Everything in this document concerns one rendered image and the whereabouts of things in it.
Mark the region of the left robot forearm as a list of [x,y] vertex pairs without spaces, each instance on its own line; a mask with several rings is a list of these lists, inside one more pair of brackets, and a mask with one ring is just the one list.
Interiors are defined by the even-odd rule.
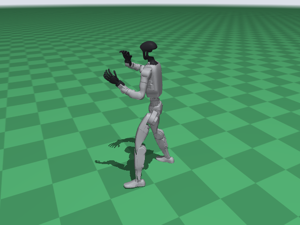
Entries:
[[118,86],[118,88],[120,89],[120,91],[123,94],[128,95],[130,98],[140,99],[142,97],[140,92],[136,92],[135,90],[132,90],[132,89],[128,88],[126,85],[123,86],[122,84],[120,84]]

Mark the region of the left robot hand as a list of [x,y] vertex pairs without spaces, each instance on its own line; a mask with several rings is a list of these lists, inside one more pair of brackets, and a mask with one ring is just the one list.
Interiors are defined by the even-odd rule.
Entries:
[[[109,73],[108,73],[109,72]],[[116,75],[116,72],[115,72],[115,70],[113,71],[114,72],[114,74],[115,74],[115,76],[110,72],[110,70],[108,69],[108,72],[107,72],[107,70],[104,72],[104,78],[107,80],[107,81],[109,81],[110,83],[112,83],[112,84],[115,84],[117,87],[120,85],[120,84],[122,84],[123,86],[125,86],[125,84],[124,84],[124,82],[122,82],[121,80],[119,80],[118,78],[117,78],[117,75]]]

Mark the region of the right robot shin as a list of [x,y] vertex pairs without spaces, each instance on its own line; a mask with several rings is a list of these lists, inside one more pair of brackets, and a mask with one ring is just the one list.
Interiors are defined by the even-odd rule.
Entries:
[[[162,130],[163,131],[163,130]],[[153,134],[154,135],[154,134]],[[162,150],[162,153],[164,154],[165,158],[166,159],[169,159],[170,157],[170,154],[168,152],[168,144],[167,144],[167,141],[166,141],[166,137],[165,135],[163,136],[163,138],[161,139],[157,139],[155,136],[154,136],[159,148]]]

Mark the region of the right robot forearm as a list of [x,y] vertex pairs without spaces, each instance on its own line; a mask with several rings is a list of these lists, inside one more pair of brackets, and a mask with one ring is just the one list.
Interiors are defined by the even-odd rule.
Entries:
[[128,67],[128,68],[131,68],[131,69],[135,69],[136,71],[138,71],[140,69],[140,67],[142,66],[140,64],[136,64],[136,63],[133,63],[133,62],[131,62],[131,63],[132,63],[131,66],[129,65],[129,63],[125,63],[125,66]]

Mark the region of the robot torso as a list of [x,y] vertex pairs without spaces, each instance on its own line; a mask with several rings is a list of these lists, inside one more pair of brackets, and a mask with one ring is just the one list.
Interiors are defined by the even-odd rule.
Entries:
[[[158,61],[157,61],[158,62]],[[150,65],[148,62],[143,69],[151,68],[152,75],[149,79],[148,86],[146,89],[146,95],[150,98],[149,112],[153,110],[158,113],[157,117],[162,113],[162,102],[158,97],[162,94],[162,69],[158,62],[157,65]]]

